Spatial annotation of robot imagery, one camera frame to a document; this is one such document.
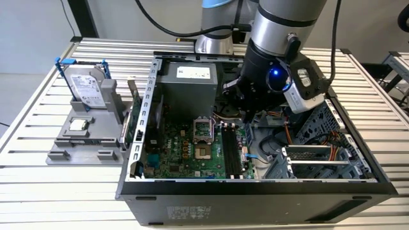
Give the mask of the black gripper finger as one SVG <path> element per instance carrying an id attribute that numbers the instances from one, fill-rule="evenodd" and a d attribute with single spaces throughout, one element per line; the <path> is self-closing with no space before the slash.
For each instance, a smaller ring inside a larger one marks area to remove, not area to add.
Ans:
<path id="1" fill-rule="evenodd" d="M 243 123 L 251 120 L 250 85 L 245 80 L 233 80 L 222 85 L 222 96 L 227 104 L 234 107 L 241 114 Z"/>

